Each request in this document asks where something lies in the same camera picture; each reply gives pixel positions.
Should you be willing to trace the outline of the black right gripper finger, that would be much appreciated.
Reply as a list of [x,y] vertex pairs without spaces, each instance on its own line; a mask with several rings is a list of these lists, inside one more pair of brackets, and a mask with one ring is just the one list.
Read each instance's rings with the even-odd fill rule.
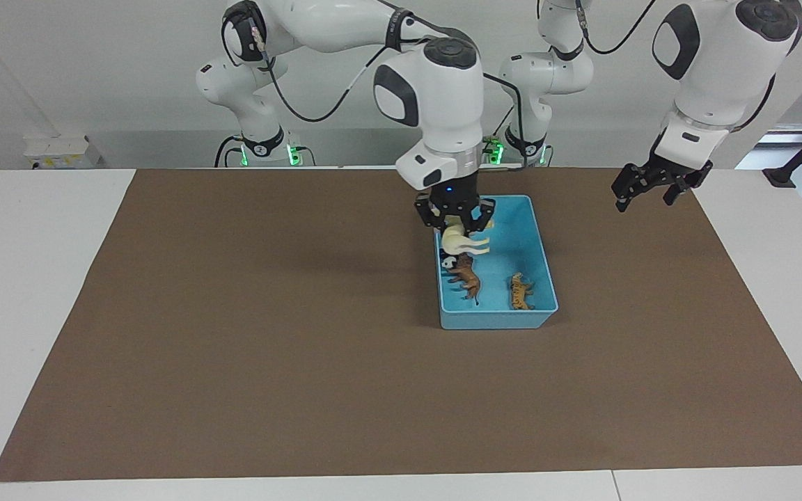
[[472,198],[466,200],[466,234],[482,232],[492,223],[496,211],[493,198]]
[[446,224],[445,207],[433,204],[429,196],[416,196],[414,207],[427,228],[432,228],[436,232],[446,231],[448,224]]

